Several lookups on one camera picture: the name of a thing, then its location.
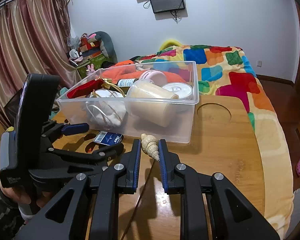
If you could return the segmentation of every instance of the seashell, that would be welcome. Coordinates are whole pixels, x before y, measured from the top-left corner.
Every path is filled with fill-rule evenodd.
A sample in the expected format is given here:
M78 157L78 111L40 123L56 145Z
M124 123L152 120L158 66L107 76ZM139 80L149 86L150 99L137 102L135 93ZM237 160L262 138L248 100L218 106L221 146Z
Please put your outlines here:
M145 154L159 161L158 140L153 135L141 134L141 148Z

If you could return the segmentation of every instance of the person's hand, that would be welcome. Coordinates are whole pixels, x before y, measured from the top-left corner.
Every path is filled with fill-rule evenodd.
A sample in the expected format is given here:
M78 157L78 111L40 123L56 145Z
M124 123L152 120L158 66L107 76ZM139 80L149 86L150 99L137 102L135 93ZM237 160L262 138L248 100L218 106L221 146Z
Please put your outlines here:
M17 202L17 203L23 203L23 204L30 204L31 199L29 195L22 189L22 187L9 187L9 188L4 188L1 185L0 181L0 189L2 193L12 199L12 201ZM53 197L53 194L51 192L42 192L42 196L37 199L37 205L39 207L43 207L45 204L48 203L48 201Z

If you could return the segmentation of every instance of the white wall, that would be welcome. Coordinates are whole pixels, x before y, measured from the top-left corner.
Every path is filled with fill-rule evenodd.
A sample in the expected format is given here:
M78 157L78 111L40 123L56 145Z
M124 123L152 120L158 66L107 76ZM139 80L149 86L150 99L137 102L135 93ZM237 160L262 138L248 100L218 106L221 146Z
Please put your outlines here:
M293 80L300 42L293 0L186 0L187 17L154 15L145 0L73 0L75 33L107 32L118 60L158 51L167 39L182 44L239 46L258 74ZM263 61L256 67L256 61Z

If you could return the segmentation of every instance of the curtain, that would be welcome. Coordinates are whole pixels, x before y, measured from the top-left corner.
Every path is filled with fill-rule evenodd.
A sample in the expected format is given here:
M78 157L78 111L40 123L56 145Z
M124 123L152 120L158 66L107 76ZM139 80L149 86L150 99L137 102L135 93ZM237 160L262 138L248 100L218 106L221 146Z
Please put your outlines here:
M52 0L53 7L60 17L57 17L59 26L61 27L61 35L64 41L64 44L68 44L68 38L70 37L70 17L68 11L67 0Z
M67 88L80 80L69 64L66 32L59 24L58 18L66 16L55 9L53 0L15 0L0 8L0 122L4 127L10 124L3 108L22 88L28 73L58 75L60 85Z

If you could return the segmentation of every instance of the white cup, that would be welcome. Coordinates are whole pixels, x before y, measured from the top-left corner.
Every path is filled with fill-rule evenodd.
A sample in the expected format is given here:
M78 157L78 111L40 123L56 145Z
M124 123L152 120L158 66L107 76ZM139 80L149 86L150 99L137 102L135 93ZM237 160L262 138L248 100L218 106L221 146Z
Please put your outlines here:
M178 99L175 93L163 89L150 80L138 80L129 88L127 98L162 98ZM176 108L169 103L155 102L125 102L129 114L167 127L176 115Z

